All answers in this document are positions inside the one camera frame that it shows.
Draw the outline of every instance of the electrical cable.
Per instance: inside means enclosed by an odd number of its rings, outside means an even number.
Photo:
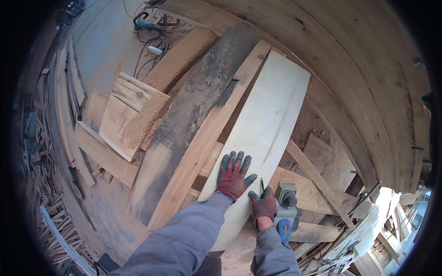
[[[127,16],[130,17],[130,18],[135,18],[135,17],[137,16],[137,11],[138,11],[138,9],[139,9],[143,4],[145,4],[145,3],[141,3],[141,4],[137,7],[137,9],[135,10],[135,15],[134,15],[134,16],[130,16],[130,14],[129,14],[129,12],[127,11],[127,8],[126,8],[126,0],[123,0],[124,11],[126,12]]]
[[[163,52],[162,52],[160,55],[158,55],[158,56],[154,57],[153,59],[151,59],[151,60],[147,61],[146,63],[144,63],[144,64],[140,67],[140,69],[138,70],[138,73],[137,73],[136,76],[135,76],[135,73],[137,72],[138,63],[140,62],[140,58],[141,58],[141,55],[142,55],[142,53],[143,53],[143,50],[145,49],[146,46],[150,46],[150,44],[151,44],[152,42],[154,42],[154,41],[158,41],[158,40],[160,40],[160,44],[157,46],[157,48],[160,47],[161,44],[163,43],[163,41],[161,40],[161,37],[164,37],[164,39],[165,39],[165,41],[166,41],[166,46],[165,46]],[[142,41],[142,40],[140,40],[140,42],[144,43],[144,46],[143,46],[143,48],[142,48],[141,51],[140,51],[140,55],[138,56],[137,64],[135,65],[135,69],[134,69],[134,71],[133,71],[133,77],[134,77],[134,78],[137,78],[137,77],[138,77],[138,75],[140,74],[141,69],[142,69],[146,64],[148,64],[149,62],[151,62],[151,61],[153,61],[153,60],[155,60],[155,59],[157,59],[157,58],[161,58],[161,57],[166,53],[167,48],[168,48],[168,39],[167,39],[166,33],[161,34],[161,35],[159,35],[159,36],[157,36],[157,37],[151,38],[151,39],[149,39],[148,41],[145,41],[145,42]]]

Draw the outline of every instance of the gray sleeve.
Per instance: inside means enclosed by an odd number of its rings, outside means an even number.
[[[122,268],[108,275],[192,275],[215,244],[230,204],[219,193],[190,204],[148,236]]]
[[[256,237],[250,270],[256,276],[301,275],[293,250],[281,241],[274,227],[264,229]]]

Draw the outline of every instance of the wooden plank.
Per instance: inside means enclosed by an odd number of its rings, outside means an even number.
[[[384,247],[393,256],[399,265],[405,260],[407,253],[397,238],[385,228],[377,235],[377,239],[384,244]]]
[[[86,104],[85,99],[87,99],[88,95],[86,93],[86,89],[84,88],[83,80],[81,79],[80,68],[78,67],[73,40],[74,37],[71,36],[69,39],[69,52],[71,53],[69,58],[72,72],[72,82],[74,85],[75,95],[77,95],[78,104],[79,106],[83,106]]]
[[[281,159],[284,143],[296,123],[310,73],[271,51],[258,79],[224,145],[222,156],[230,151],[244,151],[252,156],[248,174],[259,173],[267,182]],[[199,200],[208,199],[216,189],[218,171],[212,170]],[[251,213],[249,190],[261,191],[255,181],[224,215],[218,239],[211,251],[225,250],[235,239]]]
[[[74,114],[75,121],[81,121],[81,111],[80,106],[78,104],[77,95],[75,94],[75,88],[74,88],[74,82],[72,80],[72,70],[71,70],[71,60],[70,55],[72,53],[68,53],[68,64],[67,64],[67,74],[68,74],[68,91],[69,91],[69,97],[72,107],[72,112]]]
[[[428,152],[428,118],[420,98],[429,91],[413,38],[383,1],[205,0],[247,18],[280,39],[339,100],[354,123],[376,175],[408,191],[419,163],[413,145]]]
[[[224,145],[222,143],[215,143],[212,151],[204,162],[199,175],[204,177],[208,177],[210,175],[223,147]],[[273,190],[276,190],[280,182],[296,183],[298,200],[297,206],[299,208],[339,216],[338,212],[333,208],[325,195],[310,179],[302,177],[281,167],[277,167],[270,181],[268,182],[268,185]],[[339,202],[341,202],[347,213],[349,213],[356,206],[359,200],[357,197],[344,193],[343,191],[334,188],[332,188],[332,191],[339,199]],[[371,207],[372,204],[370,202],[364,201],[362,205],[356,209],[352,217],[359,219],[365,218]]]
[[[181,158],[211,108],[259,41],[229,29],[201,59],[156,130],[130,191],[128,212],[148,225]]]
[[[350,230],[354,230],[355,227],[347,212],[342,207],[341,203],[335,196],[335,193],[332,191],[330,186],[324,181],[322,176],[318,173],[315,167],[311,164],[308,158],[302,153],[302,151],[298,148],[298,146],[290,140],[287,144],[287,151],[292,155],[293,158],[302,166],[304,171],[308,176],[313,180],[313,182],[318,186],[321,192],[325,195],[328,201],[333,205],[335,210],[344,220],[345,224],[348,226]]]
[[[61,139],[63,141],[65,149],[68,148],[70,153],[72,154],[71,158],[73,158],[73,160],[71,161],[71,164],[73,161],[75,161],[76,168],[79,170],[81,176],[86,182],[86,185],[90,187],[95,184],[95,181],[91,173],[89,172],[89,168],[86,165],[86,161],[84,160],[80,148],[78,147],[74,139],[74,123],[70,114],[71,109],[69,106],[67,79],[65,73],[65,66],[66,66],[65,48],[61,50],[61,53],[63,54],[62,56],[60,56],[60,60],[58,62],[58,67],[56,70],[57,85],[55,87],[56,88],[55,95],[57,96],[56,100],[58,107],[57,117],[58,117],[58,124],[61,130]]]
[[[168,94],[217,39],[212,31],[196,27],[166,52],[143,82]]]
[[[277,167],[268,185],[272,187],[273,190],[276,190],[280,182],[295,183],[297,189],[296,198],[298,200],[297,207],[305,210],[339,216],[333,205],[328,201],[327,197],[321,192],[321,190],[314,184],[312,180],[297,175],[289,170]],[[340,190],[330,188],[330,192],[333,193],[337,202],[342,205],[342,208],[346,213],[349,213],[358,202],[357,197],[349,195]],[[353,217],[364,218],[371,209],[371,206],[372,204],[370,202],[364,201],[357,209]]]
[[[90,96],[89,101],[89,125],[96,133],[98,133],[101,126],[101,121],[103,120],[104,111],[106,110],[107,102],[109,101],[109,96],[98,91],[94,91],[92,96]]]
[[[400,195],[399,204],[402,206],[414,204],[414,202],[421,195],[421,193],[422,193],[421,191],[418,191],[415,194],[403,193]]]
[[[103,140],[129,162],[133,161],[146,130],[169,98],[146,84],[138,87],[136,84],[140,82],[134,80],[131,83],[117,78],[99,131]]]
[[[149,222],[148,231],[155,231],[164,226],[179,210],[204,161],[211,153],[221,131],[258,71],[270,47],[268,43],[263,41],[255,46],[233,76],[233,79],[237,81],[229,85],[234,85],[234,87],[231,87],[231,95],[225,104],[215,105],[207,115],[170,179]]]
[[[361,276],[386,276],[384,268],[370,252],[356,259],[354,264]]]
[[[332,155],[332,148],[324,143],[321,139],[313,135],[313,133],[310,133],[309,137],[307,138],[305,148],[302,152],[310,160],[315,169],[318,172],[321,172],[322,168],[324,168],[325,164]],[[310,177],[302,169],[302,166],[298,166],[295,173],[310,179]]]
[[[293,253],[295,255],[295,258],[300,258],[302,255],[309,252],[313,247],[317,246],[317,242],[304,242],[301,243],[295,250],[293,250]]]
[[[299,222],[298,230],[290,235],[292,242],[333,242],[339,237],[339,227]]]
[[[368,215],[356,226],[353,231],[347,230],[337,240],[333,247],[324,254],[323,259],[335,258],[348,245],[360,241],[355,246],[358,254],[365,254],[374,244],[374,239],[379,232],[379,206],[375,205]]]
[[[75,125],[75,139],[79,147],[107,172],[129,187],[132,186],[139,168],[137,164],[122,158],[82,121]]]
[[[232,1],[223,1],[222,3],[219,3],[214,0],[211,0],[210,2],[224,8],[229,7],[230,11],[238,11],[239,7],[237,6],[237,4],[240,3],[234,3]],[[273,11],[276,8],[271,4],[268,5],[269,7],[266,7],[265,12]],[[250,15],[249,17],[247,17],[247,20],[256,18],[257,15],[255,15],[254,13],[249,14],[251,11],[251,8],[249,7],[250,5],[248,4],[241,6],[241,8],[245,8],[246,10],[238,12],[237,14]],[[254,7],[260,8],[261,5],[256,4],[254,5]],[[242,20],[239,16],[236,16],[223,8],[218,8],[197,0],[168,0],[160,6],[160,11],[162,13],[172,15],[176,18],[189,22],[192,25],[211,29],[218,36],[221,36],[230,26],[236,26],[244,30],[249,30],[256,33],[262,39],[268,41],[271,45],[275,45],[279,49],[285,49],[286,53],[290,53],[290,51],[286,50],[286,47],[274,37],[270,36],[266,32],[259,30],[250,22]],[[276,18],[279,18],[279,16],[280,15],[274,15],[274,17],[271,19],[265,16],[264,21],[267,22],[267,20],[275,20]],[[297,37],[294,37],[293,39],[308,39],[309,36],[305,35],[304,29],[306,31],[310,30],[307,30],[304,25],[300,24],[300,22],[295,20],[294,18],[298,19],[299,17],[293,15],[293,17],[290,17],[290,23],[278,28],[277,31],[285,29],[286,26],[292,26],[295,29],[297,29],[298,27],[300,33],[294,34]],[[262,26],[262,22],[263,20],[259,20],[259,22],[254,23]],[[278,25],[281,23],[277,21],[269,24],[271,28],[267,29],[267,31],[270,29],[274,30],[275,24]],[[285,37],[285,34],[278,34],[276,37],[280,37],[280,35]],[[296,50],[296,46],[293,46],[292,51],[296,53]],[[317,55],[312,54],[312,56],[309,56],[309,60],[314,60],[314,62],[316,62],[316,59],[318,59],[318,56],[320,55],[321,53],[318,53]],[[312,73],[309,86],[307,87],[307,94],[305,97],[307,103],[320,116],[324,124],[330,129],[332,135],[341,143],[343,149],[347,153],[349,159],[352,161],[354,167],[360,175],[364,186],[367,190],[371,190],[376,185],[377,178],[373,170],[373,165],[371,163],[370,157],[365,149],[363,142],[361,141],[356,128],[353,125],[352,120],[350,120],[349,116],[346,114],[345,109],[341,106],[337,98],[330,92],[329,88],[327,88],[324,83],[319,80],[319,78],[314,75],[307,66],[305,66],[303,62],[298,60],[297,57],[293,54],[289,55],[288,58],[296,64],[300,65],[305,70]],[[370,198],[372,200],[376,200],[378,195],[379,191],[375,191]]]

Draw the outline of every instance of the hand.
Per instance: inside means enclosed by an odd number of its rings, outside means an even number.
[[[250,191],[248,196],[251,199],[251,207],[253,215],[255,216],[255,223],[257,223],[258,218],[263,216],[269,217],[272,222],[274,222],[277,209],[272,188],[265,188],[262,198],[253,191]]]
[[[232,151],[229,155],[224,155],[221,161],[221,168],[218,173],[217,189],[233,199],[233,203],[247,190],[247,188],[258,177],[256,174],[249,175],[246,179],[244,176],[250,166],[251,156],[247,155],[243,161],[244,152],[238,152],[235,161],[236,152]]]

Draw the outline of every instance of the red work glove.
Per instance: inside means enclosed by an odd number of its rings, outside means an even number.
[[[217,189],[233,199],[233,203],[247,190],[247,188],[258,177],[256,174],[249,175],[246,179],[244,176],[250,166],[251,156],[247,155],[243,161],[244,152],[238,152],[235,161],[236,152],[232,151],[229,155],[224,155],[221,161],[220,172],[218,173]]]
[[[275,220],[276,215],[276,201],[272,188],[267,187],[264,190],[264,194],[262,198],[260,198],[255,192],[250,191],[248,193],[249,198],[251,199],[251,207],[253,210],[253,215],[255,216],[255,224],[256,219],[262,216],[268,216]]]

